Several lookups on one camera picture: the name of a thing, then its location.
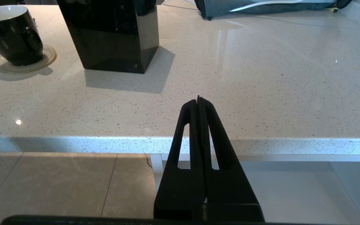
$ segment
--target beige tile floor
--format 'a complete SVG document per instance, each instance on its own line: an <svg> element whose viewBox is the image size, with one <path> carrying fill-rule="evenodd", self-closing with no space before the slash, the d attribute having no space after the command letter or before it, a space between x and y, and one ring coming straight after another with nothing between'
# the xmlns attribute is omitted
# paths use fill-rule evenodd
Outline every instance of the beige tile floor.
<svg viewBox="0 0 360 225"><path fill-rule="evenodd" d="M0 222L17 214L152 218L149 155L0 153Z"/></svg>

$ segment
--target black box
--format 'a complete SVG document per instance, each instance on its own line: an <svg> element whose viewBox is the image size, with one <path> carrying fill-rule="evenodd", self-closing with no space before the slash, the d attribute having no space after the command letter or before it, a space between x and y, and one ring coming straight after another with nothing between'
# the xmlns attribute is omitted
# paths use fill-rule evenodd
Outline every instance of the black box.
<svg viewBox="0 0 360 225"><path fill-rule="evenodd" d="M57 2L84 68L146 71L159 45L156 0Z"/></svg>

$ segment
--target saucer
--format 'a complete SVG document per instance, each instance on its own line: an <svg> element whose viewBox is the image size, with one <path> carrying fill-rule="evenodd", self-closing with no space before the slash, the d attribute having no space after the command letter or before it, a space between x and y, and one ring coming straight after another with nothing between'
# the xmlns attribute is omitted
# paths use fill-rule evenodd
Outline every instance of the saucer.
<svg viewBox="0 0 360 225"><path fill-rule="evenodd" d="M4 57L0 57L0 72L9 74L28 73L43 68L46 65L49 65L56 58L55 49L49 45L44 45L42 53L44 56L40 61L31 65L21 67L14 66L10 64L10 62L8 62Z"/></svg>

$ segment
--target countertop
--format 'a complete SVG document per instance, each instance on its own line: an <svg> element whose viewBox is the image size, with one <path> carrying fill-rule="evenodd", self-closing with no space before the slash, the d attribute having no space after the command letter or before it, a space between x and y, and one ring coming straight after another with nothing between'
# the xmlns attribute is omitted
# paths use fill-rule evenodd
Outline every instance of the countertop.
<svg viewBox="0 0 360 225"><path fill-rule="evenodd" d="M239 155L360 155L360 25L339 13L207 21L173 0L157 6L149 68L132 74L85 70L59 7L27 7L57 59L0 74L0 151L168 153L181 106L200 95Z"/></svg>

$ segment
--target black mug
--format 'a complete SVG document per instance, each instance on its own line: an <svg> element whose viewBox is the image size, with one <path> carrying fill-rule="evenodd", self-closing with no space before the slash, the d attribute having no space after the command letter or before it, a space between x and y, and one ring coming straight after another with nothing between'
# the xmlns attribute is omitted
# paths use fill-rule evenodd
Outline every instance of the black mug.
<svg viewBox="0 0 360 225"><path fill-rule="evenodd" d="M0 54L14 66L43 58L43 43L26 7L0 6Z"/></svg>

